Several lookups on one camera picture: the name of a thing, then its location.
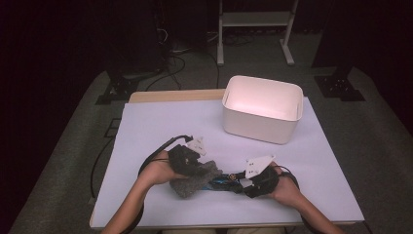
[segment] white table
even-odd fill
[[[91,228],[105,226],[116,212],[135,181],[143,160],[167,140],[179,135],[204,137],[207,155],[200,161],[214,160],[225,173],[243,171],[246,159],[275,154],[277,163],[292,170],[302,192],[329,219],[336,223],[364,220],[307,98],[303,117],[292,140],[285,145],[277,145],[225,133],[222,128],[222,95],[223,90],[214,90],[137,93],[131,97],[131,102],[138,103],[125,106],[90,221]],[[162,184],[149,191],[145,212],[137,228],[300,223],[299,213],[265,196],[250,199],[232,192],[203,190],[182,199],[168,184]]]

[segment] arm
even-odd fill
[[[143,201],[149,189],[155,184],[161,184],[174,178],[184,178],[183,175],[176,174],[169,166],[168,153],[162,151],[148,164],[142,173],[137,177],[130,192],[122,203],[118,211],[112,216],[101,233],[116,233],[124,231],[139,214]]]
[[[316,230],[327,234],[344,233],[300,192],[291,178],[280,177],[279,184],[270,196],[279,203],[297,210]]]

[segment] white storage box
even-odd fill
[[[280,81],[234,76],[222,104],[227,133],[285,144],[303,114],[303,91]]]

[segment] wooden table edge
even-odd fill
[[[135,92],[131,94],[129,103],[222,99],[224,93],[225,89]]]

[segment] white tag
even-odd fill
[[[262,156],[246,161],[245,178],[252,178],[260,175],[275,158],[274,155]]]
[[[207,152],[204,149],[204,143],[203,143],[202,137],[194,138],[193,140],[187,142],[186,146],[203,156],[207,154]]]

